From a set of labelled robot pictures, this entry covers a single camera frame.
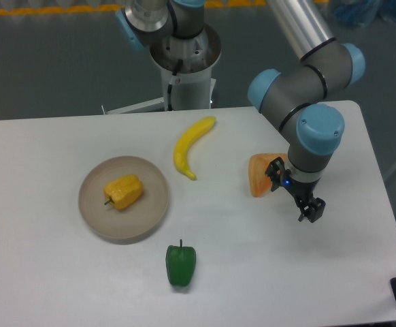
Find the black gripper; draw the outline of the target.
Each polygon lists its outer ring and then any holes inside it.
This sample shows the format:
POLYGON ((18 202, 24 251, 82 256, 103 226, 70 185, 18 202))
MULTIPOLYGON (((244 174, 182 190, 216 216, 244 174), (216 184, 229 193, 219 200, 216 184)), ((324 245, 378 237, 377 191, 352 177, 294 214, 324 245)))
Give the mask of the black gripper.
POLYGON ((265 175, 271 181, 271 192, 283 187, 292 195, 301 212, 298 221, 307 219, 310 223, 314 223, 322 217, 326 202, 313 195, 319 182, 318 179, 312 182, 301 182, 294 179, 290 172, 286 172, 284 160, 281 157, 277 157, 269 163, 265 175))

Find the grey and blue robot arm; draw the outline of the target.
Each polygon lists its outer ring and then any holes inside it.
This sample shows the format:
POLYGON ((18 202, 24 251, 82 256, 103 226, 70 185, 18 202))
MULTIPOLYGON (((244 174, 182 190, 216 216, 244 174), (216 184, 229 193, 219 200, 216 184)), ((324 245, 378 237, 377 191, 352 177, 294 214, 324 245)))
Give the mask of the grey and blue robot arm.
MULTIPOLYGON (((313 191, 345 128, 340 112, 323 100, 358 81, 365 58, 356 46, 336 40, 311 1, 270 1, 269 7, 301 66, 287 76, 261 72, 248 87, 248 99, 289 145, 286 159, 265 166, 272 189, 286 189, 300 220, 314 222, 325 201, 313 191)), ((116 19, 132 47, 149 48, 167 111, 210 107, 210 75, 221 43, 204 22, 202 1, 128 1, 116 19)))

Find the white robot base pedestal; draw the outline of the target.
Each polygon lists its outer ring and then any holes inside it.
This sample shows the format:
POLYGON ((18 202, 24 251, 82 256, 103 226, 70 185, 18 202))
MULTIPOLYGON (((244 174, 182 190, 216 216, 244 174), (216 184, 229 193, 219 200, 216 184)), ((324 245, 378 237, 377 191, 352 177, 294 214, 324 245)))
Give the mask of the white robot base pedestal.
POLYGON ((220 54, 220 38, 207 24, 204 24, 199 35, 191 39, 169 36, 156 42, 150 47, 150 55, 161 73, 163 96, 104 114, 210 108, 216 83, 212 68, 220 54))

